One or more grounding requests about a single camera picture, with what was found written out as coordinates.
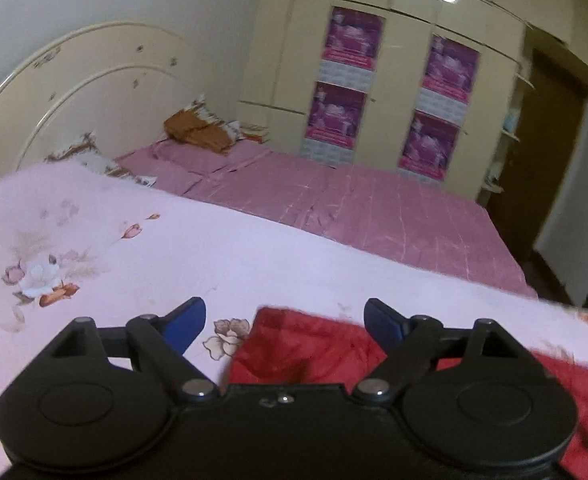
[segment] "red garment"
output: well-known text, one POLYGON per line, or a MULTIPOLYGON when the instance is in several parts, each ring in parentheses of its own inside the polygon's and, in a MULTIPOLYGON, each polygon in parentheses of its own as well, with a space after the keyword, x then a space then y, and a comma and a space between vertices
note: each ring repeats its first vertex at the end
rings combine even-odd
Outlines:
MULTIPOLYGON (((236 352, 230 383, 344 383, 347 391, 386 355, 362 326, 277 308, 261 308, 236 352)), ((588 369, 544 355, 538 360, 572 394, 580 425, 561 464, 588 480, 588 369)), ((439 368, 455 366, 444 360, 439 368)))

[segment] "corner shelf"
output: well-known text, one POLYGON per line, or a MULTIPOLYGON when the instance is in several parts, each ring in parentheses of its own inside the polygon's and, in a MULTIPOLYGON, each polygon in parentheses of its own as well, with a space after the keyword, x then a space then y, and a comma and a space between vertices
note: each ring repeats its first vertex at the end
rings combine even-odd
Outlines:
POLYGON ((506 137, 509 137, 510 139, 515 140, 516 142, 520 142, 519 137, 517 137, 516 135, 514 135, 511 132, 508 132, 505 128, 501 129, 501 134, 504 135, 504 136, 506 136, 506 137))
POLYGON ((516 75, 516 79, 522 83, 525 83, 525 85, 529 86, 532 90, 535 90, 534 85, 532 84, 532 82, 529 79, 523 77, 520 74, 516 75))
POLYGON ((500 194, 503 192, 503 188, 501 186, 497 186, 496 184, 492 184, 491 182, 487 182, 486 180, 483 182, 483 189, 489 191, 490 193, 500 194))

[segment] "wall decoration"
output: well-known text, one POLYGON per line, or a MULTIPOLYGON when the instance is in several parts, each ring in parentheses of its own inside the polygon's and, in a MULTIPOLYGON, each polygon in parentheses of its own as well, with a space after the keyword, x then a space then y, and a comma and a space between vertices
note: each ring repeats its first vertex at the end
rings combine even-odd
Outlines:
POLYGON ((331 166, 352 162, 384 24, 375 14, 332 9, 302 156, 331 166))
POLYGON ((429 59, 398 163, 399 171, 442 182, 468 113, 479 52, 434 35, 429 59))

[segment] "headboard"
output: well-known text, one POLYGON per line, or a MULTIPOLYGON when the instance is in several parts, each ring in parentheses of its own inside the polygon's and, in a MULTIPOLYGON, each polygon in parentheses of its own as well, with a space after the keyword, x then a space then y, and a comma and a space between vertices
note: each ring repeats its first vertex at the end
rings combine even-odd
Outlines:
POLYGON ((103 23, 60 38, 0 85, 0 176, 94 132, 123 155, 163 135, 163 121, 205 93, 224 107, 215 67, 159 27, 103 23))

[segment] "pink bedsheet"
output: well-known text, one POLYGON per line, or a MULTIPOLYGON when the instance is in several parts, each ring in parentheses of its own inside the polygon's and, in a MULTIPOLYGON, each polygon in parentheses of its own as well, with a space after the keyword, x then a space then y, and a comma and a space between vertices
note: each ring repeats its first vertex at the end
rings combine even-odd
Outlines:
POLYGON ((164 140, 122 157, 155 188, 421 269, 536 297, 481 206, 403 176, 329 168, 239 142, 229 156, 164 140))

